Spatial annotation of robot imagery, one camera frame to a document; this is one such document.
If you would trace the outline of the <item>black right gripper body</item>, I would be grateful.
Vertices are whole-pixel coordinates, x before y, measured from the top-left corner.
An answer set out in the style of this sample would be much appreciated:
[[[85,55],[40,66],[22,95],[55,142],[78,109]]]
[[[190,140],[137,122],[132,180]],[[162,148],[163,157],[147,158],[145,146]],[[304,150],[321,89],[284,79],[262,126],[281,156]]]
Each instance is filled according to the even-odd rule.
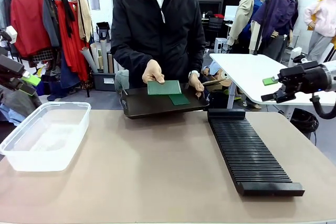
[[[278,74],[278,82],[282,83],[282,89],[286,94],[298,92],[311,94],[328,90],[330,74],[325,65],[311,61],[281,69]]]

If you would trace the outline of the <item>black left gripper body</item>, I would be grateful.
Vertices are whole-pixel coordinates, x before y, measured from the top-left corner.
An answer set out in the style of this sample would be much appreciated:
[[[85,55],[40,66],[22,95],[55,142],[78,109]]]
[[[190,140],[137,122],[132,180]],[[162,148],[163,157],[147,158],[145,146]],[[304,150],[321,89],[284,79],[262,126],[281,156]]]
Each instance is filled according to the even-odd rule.
[[[24,84],[21,80],[25,72],[24,66],[7,56],[1,55],[1,85],[10,90],[19,90]]]

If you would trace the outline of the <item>person's right hand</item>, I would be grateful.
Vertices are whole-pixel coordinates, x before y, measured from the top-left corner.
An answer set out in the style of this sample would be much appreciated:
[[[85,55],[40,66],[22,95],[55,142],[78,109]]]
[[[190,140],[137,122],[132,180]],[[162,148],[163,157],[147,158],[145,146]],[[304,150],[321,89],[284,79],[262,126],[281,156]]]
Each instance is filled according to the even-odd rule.
[[[146,69],[142,75],[142,80],[145,84],[149,81],[157,81],[160,84],[165,82],[164,75],[157,61],[151,59],[146,66]]]

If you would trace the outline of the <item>person's left hand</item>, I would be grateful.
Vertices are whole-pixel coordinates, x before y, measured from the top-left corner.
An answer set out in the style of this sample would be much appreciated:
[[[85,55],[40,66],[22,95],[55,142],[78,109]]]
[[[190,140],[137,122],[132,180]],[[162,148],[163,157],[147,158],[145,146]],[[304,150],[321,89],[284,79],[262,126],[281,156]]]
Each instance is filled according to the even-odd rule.
[[[198,98],[201,97],[203,91],[204,91],[204,86],[198,79],[198,74],[197,73],[191,73],[189,76],[189,85],[193,87],[196,91],[196,96]]]

